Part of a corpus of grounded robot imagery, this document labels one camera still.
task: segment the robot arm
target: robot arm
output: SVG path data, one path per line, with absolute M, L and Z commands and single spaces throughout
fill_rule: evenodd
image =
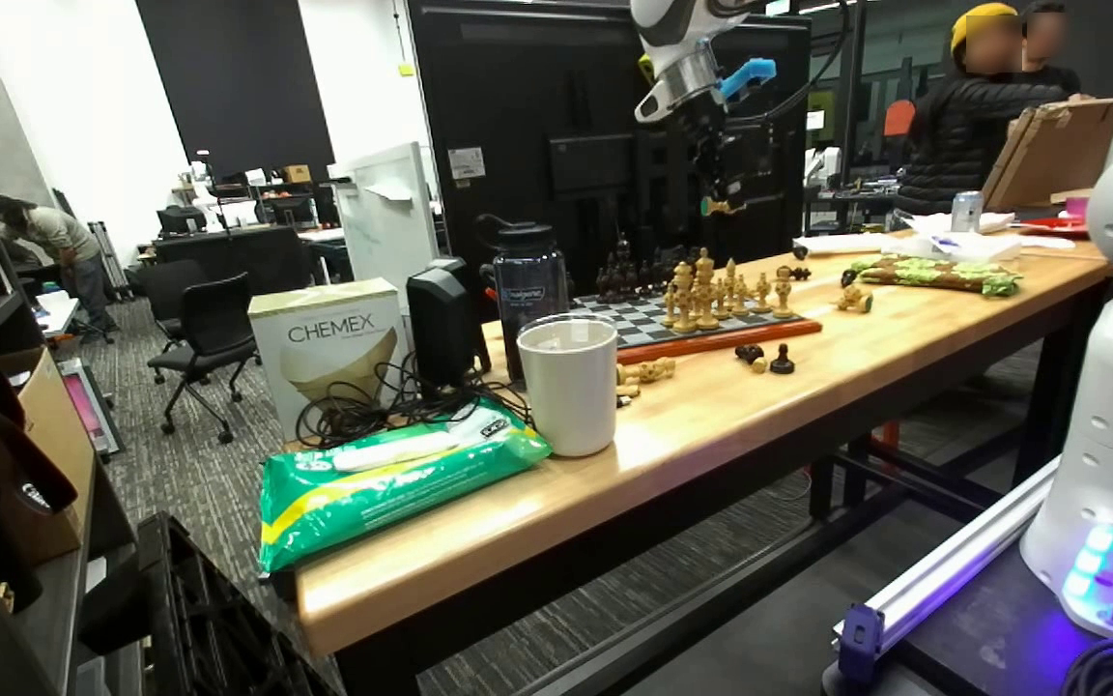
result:
M 686 102 L 712 91 L 718 103 L 779 79 L 779 61 L 750 58 L 726 82 L 717 79 L 712 40 L 744 24 L 768 0 L 629 0 L 633 27 L 654 61 L 654 90 L 633 119 L 668 119 Z

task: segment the person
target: person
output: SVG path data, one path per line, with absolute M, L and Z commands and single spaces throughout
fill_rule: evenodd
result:
M 91 313 L 87 338 L 113 343 L 115 320 L 110 318 L 99 235 L 64 207 L 44 207 L 6 195 L 0 195 L 0 232 L 10 235 L 10 245 L 26 240 L 48 251 L 64 272 L 64 287 Z
M 978 5 L 950 24 L 950 79 L 917 102 L 901 174 L 901 213 L 947 213 L 962 189 L 983 189 L 1009 119 L 1034 103 L 1069 102 L 1063 85 L 1012 82 L 1016 6 Z
M 1069 27 L 1069 6 L 1063 5 L 1034 5 L 1020 15 L 1020 55 L 1012 61 L 1016 82 L 1038 82 L 1038 85 L 1063 85 L 1063 91 L 1081 91 L 1081 79 L 1056 64 L 1058 41 Z

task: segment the dark chess piece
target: dark chess piece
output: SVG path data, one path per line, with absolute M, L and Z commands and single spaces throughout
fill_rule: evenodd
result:
M 757 358 L 763 358 L 763 349 L 757 349 L 757 343 L 737 343 L 734 357 L 737 357 L 744 363 L 757 363 Z
M 793 260 L 798 260 L 798 268 L 793 268 L 793 281 L 807 281 L 812 277 L 812 272 L 804 268 L 804 260 L 807 260 L 812 251 L 807 249 L 793 249 Z
M 781 343 L 781 357 L 772 358 L 772 370 L 779 376 L 793 376 L 798 370 L 798 363 L 790 358 L 790 343 Z

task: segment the white paper cup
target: white paper cup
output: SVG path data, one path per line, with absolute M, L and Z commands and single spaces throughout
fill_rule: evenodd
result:
M 620 425 L 620 329 L 556 318 L 517 334 L 526 405 L 553 458 L 591 458 Z

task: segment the jacket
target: jacket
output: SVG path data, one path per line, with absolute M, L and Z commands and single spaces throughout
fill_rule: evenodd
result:
M 1009 79 L 947 79 L 917 102 L 907 133 L 913 158 L 901 174 L 904 213 L 947 213 L 962 189 L 983 189 L 1009 119 L 1034 103 L 1063 102 L 1058 85 L 1030 85 Z

